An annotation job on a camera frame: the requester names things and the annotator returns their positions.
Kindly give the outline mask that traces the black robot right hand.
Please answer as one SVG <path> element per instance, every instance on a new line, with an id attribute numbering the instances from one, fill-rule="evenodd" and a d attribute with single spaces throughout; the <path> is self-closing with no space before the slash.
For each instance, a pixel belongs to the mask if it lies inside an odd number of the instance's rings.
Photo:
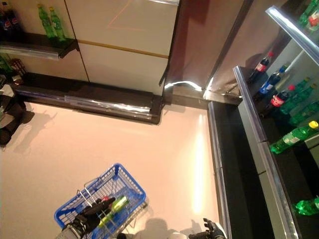
<path id="1" fill-rule="evenodd" d="M 219 223 L 215 223 L 207 218 L 203 219 L 206 230 L 204 232 L 190 234 L 189 239 L 226 239 L 227 235 Z"/>

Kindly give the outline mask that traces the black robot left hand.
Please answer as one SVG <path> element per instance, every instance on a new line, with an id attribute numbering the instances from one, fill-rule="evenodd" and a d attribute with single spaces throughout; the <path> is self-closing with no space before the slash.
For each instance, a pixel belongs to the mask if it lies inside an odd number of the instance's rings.
<path id="1" fill-rule="evenodd" d="M 115 197 L 108 200 L 99 201 L 92 207 L 87 206 L 80 214 L 78 214 L 73 224 L 80 227 L 84 234 L 92 232 L 100 223 L 100 220 L 111 212 L 112 203 Z"/>

